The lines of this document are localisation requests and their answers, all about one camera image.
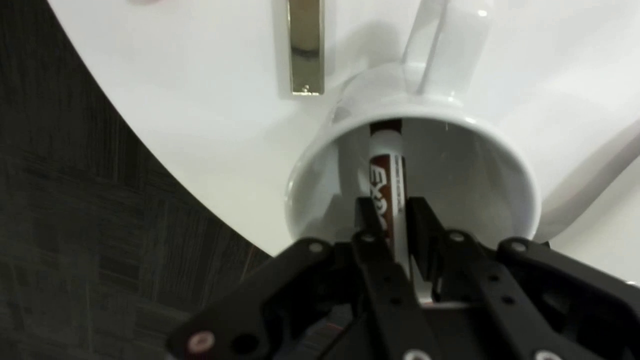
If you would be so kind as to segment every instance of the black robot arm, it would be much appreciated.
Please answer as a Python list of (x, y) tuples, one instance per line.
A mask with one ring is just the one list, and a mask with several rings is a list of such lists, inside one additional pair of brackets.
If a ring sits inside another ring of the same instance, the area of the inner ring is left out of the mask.
[[(306, 238), (196, 314), (166, 347), (178, 360), (640, 360), (640, 291), (544, 245), (487, 250), (406, 203), (409, 253), (432, 302), (390, 257), (374, 205), (350, 243)], [(316, 353), (300, 340), (336, 310)]]

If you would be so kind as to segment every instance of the dark floor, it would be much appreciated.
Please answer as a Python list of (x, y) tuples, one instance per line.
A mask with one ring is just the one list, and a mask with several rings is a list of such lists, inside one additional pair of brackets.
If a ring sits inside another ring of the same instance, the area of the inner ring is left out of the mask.
[(265, 259), (150, 157), (45, 0), (0, 2), (1, 360), (157, 360)]

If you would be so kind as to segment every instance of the metal rod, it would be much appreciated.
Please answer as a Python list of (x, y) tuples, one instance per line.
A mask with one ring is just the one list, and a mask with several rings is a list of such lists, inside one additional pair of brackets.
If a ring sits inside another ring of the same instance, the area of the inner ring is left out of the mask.
[(322, 0), (287, 2), (289, 91), (293, 97), (323, 95)]

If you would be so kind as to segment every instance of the white ceramic surface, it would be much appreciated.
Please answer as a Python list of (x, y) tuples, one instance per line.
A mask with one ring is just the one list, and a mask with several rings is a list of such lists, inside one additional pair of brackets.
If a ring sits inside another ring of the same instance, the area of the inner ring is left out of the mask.
[(540, 198), (508, 145), (509, 134), (501, 134), (492, 118), (471, 118), (463, 106), (492, 13), (492, 0), (425, 0), (406, 59), (366, 71), (344, 87), (328, 126), (289, 180), (293, 238), (336, 243), (356, 233), (354, 205), (370, 188), (367, 126), (391, 118), (404, 120), (407, 196), (425, 196), (445, 227), (487, 247), (535, 234)]
[[(49, 5), (134, 133), (193, 196), (269, 254), (292, 243), (283, 221), (286, 180), (338, 88), (364, 68), (399, 61), (417, 9), (415, 0), (326, 0), (326, 97), (289, 98), (283, 0)], [(544, 198), (638, 122), (640, 2), (496, 5), (465, 98), (478, 118), (509, 130)], [(640, 213), (640, 198), (632, 196), (638, 173), (629, 170), (624, 176), (632, 180), (616, 183), (616, 194), (628, 196), (599, 198), (589, 223), (576, 224), (598, 233), (567, 231), (562, 245), (606, 234), (582, 250), (606, 257), (616, 243), (624, 245), (613, 253), (625, 259), (620, 265), (638, 265), (632, 259), (640, 245), (629, 240), (629, 227), (620, 227)]]

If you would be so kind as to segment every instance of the screw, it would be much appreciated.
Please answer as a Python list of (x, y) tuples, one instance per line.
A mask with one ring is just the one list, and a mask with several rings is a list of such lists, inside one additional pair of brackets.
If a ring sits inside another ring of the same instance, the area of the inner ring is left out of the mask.
[(307, 247), (307, 250), (317, 254), (317, 253), (323, 250), (323, 247), (322, 247), (319, 243), (312, 243), (312, 245)]
[(534, 360), (562, 360), (556, 353), (540, 350), (535, 353)]
[(526, 253), (526, 245), (521, 245), (521, 243), (511, 243), (511, 248), (513, 248), (516, 253)]
[(463, 243), (463, 234), (459, 234), (459, 233), (452, 233), (452, 234), (448, 234), (448, 238), (453, 243)]
[(402, 360), (432, 360), (432, 359), (421, 350), (407, 350), (404, 353)]
[(212, 350), (213, 344), (216, 344), (213, 332), (201, 330), (201, 332), (191, 335), (191, 338), (188, 338), (185, 350), (189, 355), (201, 355), (201, 353)]

